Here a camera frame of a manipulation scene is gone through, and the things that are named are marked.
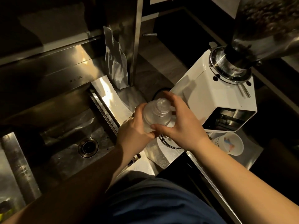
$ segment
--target drain hole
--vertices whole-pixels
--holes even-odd
[[[85,154],[91,154],[96,150],[96,145],[94,142],[89,141],[89,142],[85,142],[82,146],[82,151]]]
[[[80,142],[78,152],[80,156],[89,158],[94,156],[99,150],[98,142],[93,138],[87,138]]]

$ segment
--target transparent hopper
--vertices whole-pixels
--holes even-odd
[[[250,62],[298,52],[299,0],[241,0],[231,46]]]

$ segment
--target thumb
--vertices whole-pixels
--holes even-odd
[[[157,131],[159,134],[163,134],[170,138],[173,136],[173,128],[171,127],[163,126],[161,124],[152,124],[150,127]]]

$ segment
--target blue clothing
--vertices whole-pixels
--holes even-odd
[[[97,217],[101,223],[225,224],[196,195],[161,178],[145,179],[112,195]]]

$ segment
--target paper cup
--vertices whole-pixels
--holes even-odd
[[[244,150],[242,139],[235,133],[226,133],[212,140],[221,150],[233,156],[239,156]]]

